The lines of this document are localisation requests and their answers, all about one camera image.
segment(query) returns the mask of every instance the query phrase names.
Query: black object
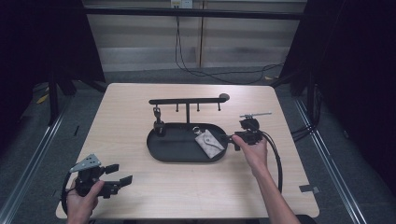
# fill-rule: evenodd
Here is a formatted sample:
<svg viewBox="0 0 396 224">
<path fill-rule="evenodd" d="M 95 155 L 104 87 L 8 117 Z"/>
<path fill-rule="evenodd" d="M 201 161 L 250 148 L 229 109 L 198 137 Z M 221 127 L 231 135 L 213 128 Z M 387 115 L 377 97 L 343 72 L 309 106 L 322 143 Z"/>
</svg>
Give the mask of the black object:
<svg viewBox="0 0 396 224">
<path fill-rule="evenodd" d="M 148 103 L 151 105 L 176 105 L 176 112 L 178 112 L 178 105 L 186 105 L 186 123 L 190 123 L 190 104 L 197 104 L 197 110 L 199 111 L 199 104 L 218 104 L 219 111 L 220 103 L 224 103 L 230 100 L 230 95 L 222 93 L 218 98 L 182 98 L 182 99 L 155 99 L 149 100 Z"/>
<path fill-rule="evenodd" d="M 151 105 L 155 105 L 153 111 L 156 118 L 154 128 L 148 134 L 147 139 L 148 151 L 151 156 L 158 161 L 167 162 L 213 162 L 222 158 L 228 146 L 227 140 L 220 138 L 221 135 L 225 135 L 225 132 L 214 124 L 190 123 L 190 104 L 197 104 L 197 111 L 199 111 L 199 104 L 218 104 L 220 111 L 220 103 L 224 103 L 229 99 L 230 96 L 228 94 L 222 93 L 217 98 L 149 100 L 148 102 Z M 178 112 L 179 104 L 186 105 L 186 123 L 165 124 L 161 121 L 161 109 L 158 105 L 176 105 L 176 112 Z M 197 134 L 194 130 L 196 128 L 202 130 L 202 133 L 205 130 L 209 130 L 224 149 L 210 159 L 195 141 Z"/>
<path fill-rule="evenodd" d="M 153 108 L 154 111 L 154 116 L 157 118 L 154 121 L 154 132 L 157 134 L 159 137 L 164 137 L 166 134 L 166 128 L 165 128 L 165 123 L 161 120 L 161 109 L 158 106 L 155 106 Z"/>
<path fill-rule="evenodd" d="M 241 137 L 246 143 L 249 145 L 254 145 L 262 140 L 262 131 L 260 131 L 260 123 L 254 119 L 253 117 L 246 116 L 245 119 L 239 120 L 241 123 L 242 129 L 244 132 L 235 132 L 234 134 Z M 223 135 L 221 138 L 226 139 L 229 143 L 234 145 L 235 151 L 241 150 L 241 147 L 238 146 L 231 135 Z"/>
<path fill-rule="evenodd" d="M 67 182 L 69 181 L 70 175 L 74 172 L 78 172 L 78 177 L 76 178 L 76 185 L 73 189 L 76 190 L 79 196 L 85 197 L 91 190 L 92 186 L 99 181 L 99 177 L 103 174 L 111 174 L 119 170 L 118 164 L 109 165 L 107 167 L 100 167 L 101 162 L 96 158 L 94 154 L 89 155 L 83 161 L 76 164 L 67 173 L 64 179 L 64 185 L 62 189 L 62 208 L 67 214 L 67 194 L 70 190 L 66 190 Z M 101 191 L 98 193 L 98 197 L 103 197 L 105 199 L 110 198 L 110 195 L 118 194 L 119 189 L 128 186 L 132 183 L 132 176 L 126 176 L 120 181 L 105 181 Z"/>
<path fill-rule="evenodd" d="M 282 193 L 282 187 L 283 187 L 283 172 L 282 172 L 282 163 L 280 161 L 279 154 L 277 153 L 276 145 L 274 143 L 274 140 L 272 137 L 265 132 L 260 131 L 260 123 L 253 118 L 253 115 L 245 115 L 245 119 L 239 120 L 241 123 L 242 129 L 244 129 L 244 132 L 235 132 L 234 134 L 238 135 L 241 137 L 246 143 L 249 145 L 254 145 L 258 143 L 259 141 L 262 140 L 264 137 L 267 142 L 270 144 L 271 148 L 274 151 L 275 158 L 276 158 L 276 165 L 277 165 L 277 188 L 279 189 L 279 192 Z M 221 140 L 222 141 L 227 141 L 228 143 L 232 143 L 235 147 L 235 151 L 241 150 L 240 146 L 238 146 L 232 139 L 232 135 L 222 135 Z"/>
<path fill-rule="evenodd" d="M 210 159 L 195 142 L 197 134 L 192 130 L 199 127 L 202 132 L 209 130 L 224 147 L 218 155 Z M 220 136 L 225 132 L 214 124 L 208 123 L 166 123 L 166 136 L 160 137 L 154 130 L 148 134 L 147 145 L 151 156 L 165 162 L 214 162 L 221 159 L 228 146 Z"/>
<path fill-rule="evenodd" d="M 106 173 L 111 174 L 117 172 L 119 170 L 118 164 L 113 164 L 107 167 L 93 167 L 88 170 L 83 170 L 78 172 L 78 178 L 76 179 L 76 191 L 79 196 L 84 197 L 86 196 L 91 187 L 99 180 L 99 177 Z M 132 176 L 127 176 L 120 181 L 106 181 L 105 185 L 98 193 L 98 197 L 103 196 L 103 198 L 110 198 L 110 195 L 117 194 L 119 189 L 130 185 L 132 183 Z"/>
<path fill-rule="evenodd" d="M 317 84 L 349 139 L 396 195 L 396 2 L 308 1 L 305 13 L 310 11 L 322 11 L 332 22 L 300 22 L 280 76 L 313 72 L 295 76 L 291 90 Z"/>
</svg>

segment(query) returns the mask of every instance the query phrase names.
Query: metal rod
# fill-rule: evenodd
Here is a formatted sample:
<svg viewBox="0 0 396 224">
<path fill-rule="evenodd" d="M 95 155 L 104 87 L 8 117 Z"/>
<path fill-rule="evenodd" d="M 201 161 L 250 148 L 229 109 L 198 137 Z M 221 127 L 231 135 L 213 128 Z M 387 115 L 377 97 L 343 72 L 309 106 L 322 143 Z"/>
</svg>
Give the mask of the metal rod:
<svg viewBox="0 0 396 224">
<path fill-rule="evenodd" d="M 99 15 L 136 15 L 136 16 L 174 16 L 174 17 L 211 17 L 299 21 L 304 18 L 324 18 L 323 15 L 311 15 L 296 12 L 237 11 L 190 8 L 156 7 L 31 7 L 34 10 L 51 12 L 73 12 Z"/>
<path fill-rule="evenodd" d="M 178 105 L 178 104 L 213 104 L 224 103 L 225 98 L 186 98 L 186 99 L 156 99 L 149 100 L 151 105 Z"/>
</svg>

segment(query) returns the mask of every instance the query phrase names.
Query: wooden table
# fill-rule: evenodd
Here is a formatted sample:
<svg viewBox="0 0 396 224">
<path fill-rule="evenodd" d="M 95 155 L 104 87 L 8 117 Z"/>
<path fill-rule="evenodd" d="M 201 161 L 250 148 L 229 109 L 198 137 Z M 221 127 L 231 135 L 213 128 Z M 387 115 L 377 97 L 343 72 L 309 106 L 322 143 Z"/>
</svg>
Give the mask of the wooden table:
<svg viewBox="0 0 396 224">
<path fill-rule="evenodd" d="M 111 84 L 99 107 L 85 144 L 81 161 L 94 153 L 104 166 L 118 163 L 120 170 L 103 175 L 118 180 L 133 175 L 130 186 L 110 199 L 99 199 L 95 218 L 168 219 L 168 218 L 253 218 L 268 217 L 258 184 L 242 151 L 228 146 L 224 157 L 213 163 L 167 163 L 153 159 L 147 137 L 155 120 L 150 99 L 212 98 L 221 93 L 230 100 L 221 104 L 191 105 L 191 122 L 218 125 L 227 134 L 243 131 L 239 115 L 271 111 L 258 116 L 261 130 L 269 133 L 283 166 L 283 196 L 295 214 L 318 216 L 318 206 L 308 185 L 300 157 L 274 89 L 263 86 Z M 185 122 L 185 106 L 161 105 L 162 120 Z M 277 183 L 274 153 L 269 149 L 268 164 Z M 61 206 L 57 217 L 65 218 Z"/>
</svg>

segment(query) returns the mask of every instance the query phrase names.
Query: black clamp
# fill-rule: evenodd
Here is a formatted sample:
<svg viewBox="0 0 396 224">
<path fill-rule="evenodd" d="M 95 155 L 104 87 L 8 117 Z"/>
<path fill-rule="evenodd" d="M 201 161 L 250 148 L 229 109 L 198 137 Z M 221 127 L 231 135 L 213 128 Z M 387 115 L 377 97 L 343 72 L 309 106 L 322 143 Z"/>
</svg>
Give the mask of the black clamp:
<svg viewBox="0 0 396 224">
<path fill-rule="evenodd" d="M 159 137 L 164 137 L 166 134 L 165 123 L 161 120 L 161 109 L 158 106 L 152 108 L 156 120 L 154 121 L 154 132 Z"/>
<path fill-rule="evenodd" d="M 75 190 L 77 194 L 81 197 L 85 197 L 91 190 L 92 186 L 99 181 L 99 177 L 103 174 L 111 174 L 117 172 L 120 168 L 118 164 L 113 164 L 109 166 L 100 166 L 102 163 L 97 159 L 94 154 L 89 155 L 83 161 L 72 167 L 64 180 L 64 187 L 62 193 L 62 207 L 64 212 L 67 214 L 67 204 L 66 197 L 70 190 L 66 190 L 66 184 L 70 178 L 70 175 L 74 172 L 78 172 L 78 177 L 76 178 Z M 105 181 L 102 189 L 98 193 L 98 197 L 103 197 L 105 199 L 110 198 L 110 195 L 118 194 L 119 189 L 128 186 L 132 183 L 132 176 L 126 176 L 120 181 Z"/>
<path fill-rule="evenodd" d="M 253 118 L 253 115 L 245 115 L 245 119 L 239 120 L 244 132 L 235 132 L 234 134 L 241 137 L 248 145 L 254 145 L 262 140 L 262 132 L 260 131 L 260 123 Z M 222 135 L 221 139 L 234 145 L 235 151 L 241 150 L 232 139 L 232 135 Z"/>
</svg>

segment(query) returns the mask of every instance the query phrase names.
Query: cable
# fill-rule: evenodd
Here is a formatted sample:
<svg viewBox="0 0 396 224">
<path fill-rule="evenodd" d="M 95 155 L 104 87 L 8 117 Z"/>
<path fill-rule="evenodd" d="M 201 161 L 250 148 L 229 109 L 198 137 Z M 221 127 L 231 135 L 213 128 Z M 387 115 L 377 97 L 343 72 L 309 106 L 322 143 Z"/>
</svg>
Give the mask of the cable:
<svg viewBox="0 0 396 224">
<path fill-rule="evenodd" d="M 305 138 L 306 136 L 311 134 L 318 127 L 322 101 L 323 101 L 323 96 L 320 93 L 320 91 L 318 90 L 318 88 L 316 88 L 315 89 L 315 114 L 314 114 L 312 123 L 308 126 L 302 127 L 296 131 L 291 132 L 291 135 L 293 136 L 294 143 Z"/>
<path fill-rule="evenodd" d="M 183 64 L 183 66 L 181 66 L 178 61 L 177 61 L 177 48 L 180 54 L 180 60 Z M 234 85 L 249 85 L 249 84 L 253 84 L 256 83 L 258 81 L 261 81 L 263 78 L 263 72 L 273 69 L 275 67 L 278 66 L 283 66 L 284 63 L 279 63 L 279 64 L 268 64 L 266 66 L 264 66 L 262 69 L 260 70 L 256 70 L 256 71 L 246 71 L 246 72 L 221 72 L 221 73 L 213 73 L 213 74 L 208 74 L 205 72 L 201 72 L 201 71 L 196 71 L 196 70 L 190 70 L 189 68 L 187 68 L 186 64 L 184 63 L 184 59 L 183 59 L 183 53 L 182 53 L 182 47 L 181 47 L 181 38 L 180 38 L 180 21 L 179 21 L 179 17 L 177 17 L 177 38 L 176 38 L 176 46 L 175 46 L 175 62 L 177 64 L 177 67 L 179 69 L 181 69 L 182 71 L 188 72 L 189 74 L 196 76 L 196 77 L 212 77 L 216 80 L 222 81 L 222 82 L 226 82 L 226 83 L 230 83 L 230 84 L 234 84 Z M 227 74 L 257 74 L 257 73 L 261 73 L 260 76 L 252 81 L 249 82 L 233 82 L 233 81 L 229 81 L 229 80 L 225 80 L 216 76 L 219 75 L 227 75 Z"/>
<path fill-rule="evenodd" d="M 273 149 L 275 158 L 276 158 L 276 165 L 277 165 L 277 188 L 278 188 L 279 192 L 282 193 L 282 188 L 283 188 L 282 162 L 280 160 L 279 153 L 277 152 L 277 148 L 276 148 L 274 139 L 268 133 L 260 131 L 260 129 L 258 129 L 252 123 L 246 122 L 246 124 L 249 125 L 251 128 L 253 128 L 253 129 L 251 129 L 252 131 L 261 133 L 262 136 L 265 138 L 265 140 L 267 140 L 267 142 L 270 144 L 271 148 Z"/>
</svg>

